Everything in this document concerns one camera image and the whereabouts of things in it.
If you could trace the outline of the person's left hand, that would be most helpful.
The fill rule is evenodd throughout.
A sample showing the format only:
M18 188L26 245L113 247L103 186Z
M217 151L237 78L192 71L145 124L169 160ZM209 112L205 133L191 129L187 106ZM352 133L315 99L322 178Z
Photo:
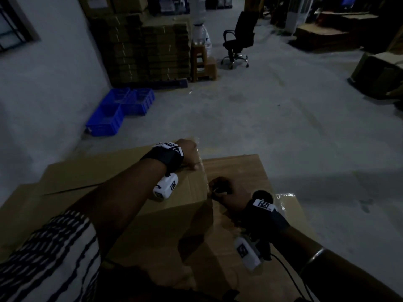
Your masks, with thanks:
M198 163L200 162L199 152L197 149L197 144L193 140L179 139L175 143L181 147L183 152L183 162L182 166L186 167L187 163Z

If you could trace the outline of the clear packing tape strip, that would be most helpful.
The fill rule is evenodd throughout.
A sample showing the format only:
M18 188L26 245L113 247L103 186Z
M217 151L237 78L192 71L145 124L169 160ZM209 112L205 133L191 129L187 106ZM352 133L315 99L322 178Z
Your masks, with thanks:
M205 172L203 160L201 158L198 145L194 148L194 154L195 154L195 165L194 165L194 171L199 173L199 179L198 183L196 184L197 187L197 200L199 202L203 201L204 204L206 204L209 207L209 210L211 210L212 215L214 215L214 204L213 200L211 199L211 196L209 195L210 193L210 188L208 185L208 178Z

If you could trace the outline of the large brown cardboard box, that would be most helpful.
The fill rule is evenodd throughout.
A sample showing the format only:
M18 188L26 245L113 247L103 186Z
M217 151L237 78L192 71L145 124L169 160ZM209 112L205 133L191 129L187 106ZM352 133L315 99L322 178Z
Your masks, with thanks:
M40 181L21 184L0 207L0 262L34 230L86 193L137 162L150 146L87 155L51 164ZM230 177L254 193L274 193L258 154L203 160L208 181ZM147 200L110 250L107 261L137 267L158 285L193 289L216 299L239 295L239 302L294 302L308 298L303 282L279 252L277 259L248 271L234 248L240 235L226 210L214 202L214 215L197 200L198 172L178 171L179 184L162 202ZM290 272L293 284L283 263Z

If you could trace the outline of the person's right forearm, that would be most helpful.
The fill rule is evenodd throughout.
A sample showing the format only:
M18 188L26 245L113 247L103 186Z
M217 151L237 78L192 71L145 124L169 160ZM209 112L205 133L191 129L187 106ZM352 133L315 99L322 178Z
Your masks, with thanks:
M323 246L292 226L269 229L274 247L298 274ZM326 249L302 280L320 302L403 302L403 297L356 265Z

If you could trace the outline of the person's left forearm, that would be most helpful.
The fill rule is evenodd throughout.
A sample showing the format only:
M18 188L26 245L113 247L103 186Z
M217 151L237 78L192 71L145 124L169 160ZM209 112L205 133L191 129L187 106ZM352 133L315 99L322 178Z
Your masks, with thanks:
M166 165L158 160L140 160L68 208L93 224L102 257L139 213L166 171Z

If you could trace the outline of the blue pallet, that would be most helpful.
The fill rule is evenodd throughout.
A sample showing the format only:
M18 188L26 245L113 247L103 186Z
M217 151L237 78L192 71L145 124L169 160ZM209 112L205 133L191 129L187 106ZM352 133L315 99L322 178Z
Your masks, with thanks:
M188 88L188 79L174 79L167 81L139 81L139 82L118 82L111 81L114 88L130 88L130 89L152 89L152 90L169 90L169 89L185 89Z

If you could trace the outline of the low wooden stool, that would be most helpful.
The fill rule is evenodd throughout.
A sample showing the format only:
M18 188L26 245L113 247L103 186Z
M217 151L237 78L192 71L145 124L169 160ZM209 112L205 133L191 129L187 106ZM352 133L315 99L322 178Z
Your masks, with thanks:
M216 59L213 56L197 58L196 80L217 80L218 71Z

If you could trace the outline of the tall wooden stool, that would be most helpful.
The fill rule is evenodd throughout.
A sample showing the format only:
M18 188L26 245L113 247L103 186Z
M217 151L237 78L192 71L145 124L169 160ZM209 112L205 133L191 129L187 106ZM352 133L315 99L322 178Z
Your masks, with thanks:
M197 82L199 78L206 78L207 71L205 64L207 61L207 51L205 45L191 45L191 81Z

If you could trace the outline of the metal bangle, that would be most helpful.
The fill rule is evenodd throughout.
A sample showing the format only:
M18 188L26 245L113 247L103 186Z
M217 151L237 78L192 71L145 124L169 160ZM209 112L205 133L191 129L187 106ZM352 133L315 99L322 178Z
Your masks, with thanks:
M306 270L306 268L308 266L310 266L311 263L313 263L315 261L315 259L317 259L324 251L326 250L325 247L320 248L312 257L310 257L308 259L308 261L302 266L302 268L300 269L298 275L299 277L302 279L303 278L303 273Z

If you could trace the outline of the clear water jug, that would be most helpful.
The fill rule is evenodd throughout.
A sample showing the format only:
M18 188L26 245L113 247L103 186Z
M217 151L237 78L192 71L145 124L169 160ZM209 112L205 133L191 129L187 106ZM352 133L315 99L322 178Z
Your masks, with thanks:
M204 46L207 57L211 56L212 43L210 41L207 29L203 24L193 25L193 44L196 46Z

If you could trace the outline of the black office chair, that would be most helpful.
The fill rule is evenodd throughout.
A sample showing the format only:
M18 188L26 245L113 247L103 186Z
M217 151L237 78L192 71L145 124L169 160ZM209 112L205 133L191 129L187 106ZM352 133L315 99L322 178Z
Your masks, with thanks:
M249 67L247 55L241 54L244 49L254 45L254 28L259 19L259 11L242 11L237 20L234 30L225 30L223 32L224 43L223 47L227 50L228 55L223 57L221 65L225 59L229 59L229 69L234 68L237 60L242 60Z

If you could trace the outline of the brown cardboard carton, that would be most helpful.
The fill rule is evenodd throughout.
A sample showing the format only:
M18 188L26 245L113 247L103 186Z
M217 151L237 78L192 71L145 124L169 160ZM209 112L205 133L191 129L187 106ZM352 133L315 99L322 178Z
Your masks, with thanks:
M87 18L101 18L114 14L141 13L148 0L78 0Z

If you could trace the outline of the white air cooler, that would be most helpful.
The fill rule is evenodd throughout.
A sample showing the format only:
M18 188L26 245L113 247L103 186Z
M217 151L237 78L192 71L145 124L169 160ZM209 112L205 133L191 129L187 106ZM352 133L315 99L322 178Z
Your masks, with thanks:
M285 32L293 34L296 28L304 24L314 0L290 0L285 22Z

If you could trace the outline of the open cardboard box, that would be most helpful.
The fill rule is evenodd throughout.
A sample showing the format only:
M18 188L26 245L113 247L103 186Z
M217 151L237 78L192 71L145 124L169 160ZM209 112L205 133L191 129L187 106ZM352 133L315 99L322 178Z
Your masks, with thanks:
M365 52L347 81L375 99L403 99L403 54Z

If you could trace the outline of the barred window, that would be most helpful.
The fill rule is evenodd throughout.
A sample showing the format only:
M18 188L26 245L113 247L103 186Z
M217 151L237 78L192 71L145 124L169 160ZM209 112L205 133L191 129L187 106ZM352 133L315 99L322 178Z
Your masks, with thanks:
M0 54L40 41L16 0L0 0Z

